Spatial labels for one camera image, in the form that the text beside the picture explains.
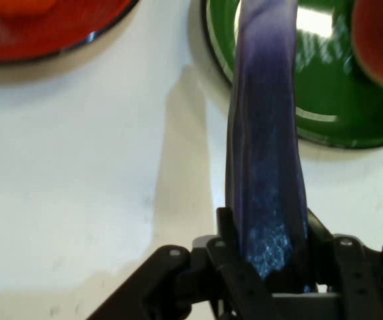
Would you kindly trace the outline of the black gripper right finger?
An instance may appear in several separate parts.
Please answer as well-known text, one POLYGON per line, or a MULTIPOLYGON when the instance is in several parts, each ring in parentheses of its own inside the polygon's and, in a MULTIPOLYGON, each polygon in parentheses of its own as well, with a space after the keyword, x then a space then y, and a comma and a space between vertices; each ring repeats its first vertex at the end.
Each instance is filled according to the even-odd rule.
POLYGON ((343 319, 383 319, 383 246, 375 251, 351 235, 333 235, 307 211, 316 282, 337 294, 343 319))

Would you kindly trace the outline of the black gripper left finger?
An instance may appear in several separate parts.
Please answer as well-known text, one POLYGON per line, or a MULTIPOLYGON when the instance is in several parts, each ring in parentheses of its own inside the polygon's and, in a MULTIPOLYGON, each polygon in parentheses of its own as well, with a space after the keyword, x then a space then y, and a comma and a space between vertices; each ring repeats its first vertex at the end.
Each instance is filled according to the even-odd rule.
POLYGON ((218 235, 200 247, 158 248, 90 319, 186 319, 210 303, 215 319, 274 319, 275 304, 237 249, 232 211, 216 211, 218 235))

